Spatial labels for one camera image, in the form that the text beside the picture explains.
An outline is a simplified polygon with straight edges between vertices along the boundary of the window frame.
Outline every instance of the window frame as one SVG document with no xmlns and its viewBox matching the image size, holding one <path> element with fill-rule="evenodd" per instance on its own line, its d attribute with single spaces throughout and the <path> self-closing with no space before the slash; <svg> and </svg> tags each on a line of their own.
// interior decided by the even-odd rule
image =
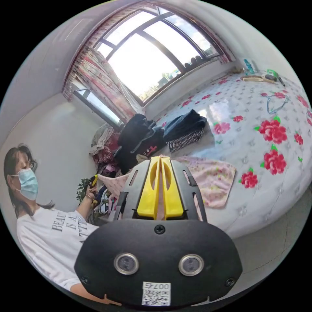
<svg viewBox="0 0 312 312">
<path fill-rule="evenodd" d="M 88 95 L 91 93 L 89 88 L 83 88 L 83 89 L 77 89 L 73 91 L 73 94 L 81 100 L 86 106 L 88 106 L 92 112 L 96 113 L 99 117 L 101 117 L 105 122 L 107 122 L 110 126 L 114 128 L 115 131 L 121 132 L 121 130 L 124 128 L 124 123 L 120 121 L 120 123 L 116 123 L 114 120 L 112 120 L 107 114 L 102 112 L 100 109 L 98 109 L 94 104 L 92 104 L 88 99 Z"/>
<path fill-rule="evenodd" d="M 160 14 L 159 8 L 165 9 L 165 10 L 167 10 L 169 12 L 164 13 L 164 14 Z M 181 74 L 179 74 L 175 78 L 173 78 L 170 81 L 168 81 L 168 83 L 166 83 L 164 86 L 159 88 L 154 94 L 152 94 L 144 102 L 138 96 L 136 96 L 136 99 L 137 99 L 138 103 L 142 107 L 147 105 L 151 100 L 153 100 L 156 96 L 158 96 L 170 84 L 175 82 L 177 79 L 182 78 L 186 73 L 192 71 L 193 69 L 197 68 L 198 66 L 201 66 L 202 64 L 205 64 L 205 63 L 209 62 L 213 58 L 218 57 L 218 56 L 224 54 L 223 51 L 220 49 L 220 47 L 216 44 L 216 42 L 211 38 L 211 36 L 208 33 L 206 33 L 201 27 L 199 27 L 196 23 L 191 21 L 189 18 L 187 18 L 186 16 L 181 15 L 180 13 L 176 12 L 174 9 L 168 8 L 168 7 L 164 6 L 164 5 L 157 6 L 157 9 L 158 9 L 158 14 L 155 13 L 155 12 L 149 11 L 147 9 L 143 9 L 143 8 L 142 9 L 138 9 L 138 10 L 128 14 L 123 19 L 121 19 L 117 24 L 113 25 L 109 30 L 107 30 L 105 32 L 105 34 L 93 46 L 93 48 L 95 50 L 97 50 L 102 43 L 108 45 L 109 47 L 111 47 L 112 51 L 106 57 L 106 60 L 109 61 L 109 59 L 113 56 L 113 54 L 129 38 L 131 38 L 134 34 L 138 34 L 138 35 L 142 36 L 143 38 L 145 38 L 146 40 L 148 40 L 149 42 L 151 42 L 153 45 L 155 45 L 165 56 L 167 56 L 170 59 L 171 62 L 173 62 L 176 65 L 177 69 L 181 72 Z M 148 20 L 147 22 L 143 23 L 142 25 L 138 26 L 133 31 L 131 31 L 117 45 L 114 45 L 113 43 L 111 43 L 108 40 L 106 40 L 111 35 L 111 33 L 114 32 L 120 25 L 122 25 L 124 22 L 126 22 L 127 20 L 129 20 L 130 18 L 132 18 L 133 16 L 135 16 L 136 14 L 138 14 L 140 12 L 146 12 L 146 13 L 154 15 L 155 17 L 150 19 L 150 20 Z M 173 16 L 173 15 L 176 15 L 176 16 L 182 18 L 187 23 L 189 23 L 191 26 L 193 26 L 213 46 L 213 48 L 216 50 L 216 53 L 214 53 L 212 55 L 209 55 L 209 56 L 206 56 L 204 51 L 186 33 L 184 33 L 182 30 L 180 30 L 174 24 L 172 24 L 171 22 L 166 20 L 167 17 Z M 155 39 L 151 35 L 149 35 L 146 32 L 144 32 L 144 30 L 147 27 L 157 23 L 158 21 L 162 21 L 163 23 L 165 23 L 166 25 L 171 27 L 174 31 L 176 31 L 178 34 L 180 34 L 184 39 L 186 39 L 188 41 L 188 43 L 191 44 L 191 46 L 198 52 L 199 56 L 202 58 L 202 61 L 199 62 L 198 64 L 196 64 L 196 66 L 191 66 L 190 69 L 186 69 L 185 66 L 177 59 L 177 57 L 168 48 L 166 48 L 164 45 L 162 45 L 157 39 Z"/>
</svg>

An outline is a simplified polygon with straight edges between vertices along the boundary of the checkered fabric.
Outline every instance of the checkered fabric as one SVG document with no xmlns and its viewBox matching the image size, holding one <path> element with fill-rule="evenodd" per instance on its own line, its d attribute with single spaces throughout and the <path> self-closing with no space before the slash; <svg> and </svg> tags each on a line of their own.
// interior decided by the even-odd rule
<svg viewBox="0 0 312 312">
<path fill-rule="evenodd" d="M 204 133 L 204 128 L 199 131 L 191 132 L 190 134 L 180 137 L 179 139 L 166 142 L 170 153 L 176 152 L 192 143 L 199 141 Z"/>
</svg>

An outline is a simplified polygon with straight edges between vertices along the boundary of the surgical mask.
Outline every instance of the surgical mask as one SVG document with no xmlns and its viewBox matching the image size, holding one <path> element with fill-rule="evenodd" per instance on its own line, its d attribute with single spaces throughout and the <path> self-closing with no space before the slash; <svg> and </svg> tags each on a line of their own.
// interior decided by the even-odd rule
<svg viewBox="0 0 312 312">
<path fill-rule="evenodd" d="M 31 169 L 22 169 L 16 175 L 20 181 L 20 190 L 18 191 L 30 201 L 34 201 L 38 195 L 38 181 Z"/>
</svg>

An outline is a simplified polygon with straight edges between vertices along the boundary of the pink towel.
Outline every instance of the pink towel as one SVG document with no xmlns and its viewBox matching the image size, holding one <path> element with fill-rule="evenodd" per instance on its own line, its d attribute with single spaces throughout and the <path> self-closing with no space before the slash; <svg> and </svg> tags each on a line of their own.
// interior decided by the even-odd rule
<svg viewBox="0 0 312 312">
<path fill-rule="evenodd" d="M 175 159 L 189 168 L 201 191 L 205 209 L 224 208 L 234 181 L 236 171 L 234 166 L 227 162 L 190 156 L 171 157 L 171 159 Z M 105 184 L 112 196 L 116 198 L 119 197 L 119 193 L 122 191 L 128 177 L 129 174 L 117 178 L 98 175 L 98 178 Z M 161 198 L 162 196 L 159 199 L 158 220 L 163 218 L 163 202 Z"/>
</svg>

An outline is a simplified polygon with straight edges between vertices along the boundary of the ceiling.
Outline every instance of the ceiling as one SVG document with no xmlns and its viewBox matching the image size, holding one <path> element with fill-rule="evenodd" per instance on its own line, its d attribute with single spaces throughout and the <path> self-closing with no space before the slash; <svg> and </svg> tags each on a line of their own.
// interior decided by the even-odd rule
<svg viewBox="0 0 312 312">
<path fill-rule="evenodd" d="M 137 0 L 115 0 L 88 9 L 51 32 L 15 74 L 0 110 L 0 146 L 16 123 L 61 92 L 67 70 L 85 39 L 108 15 Z"/>
</svg>

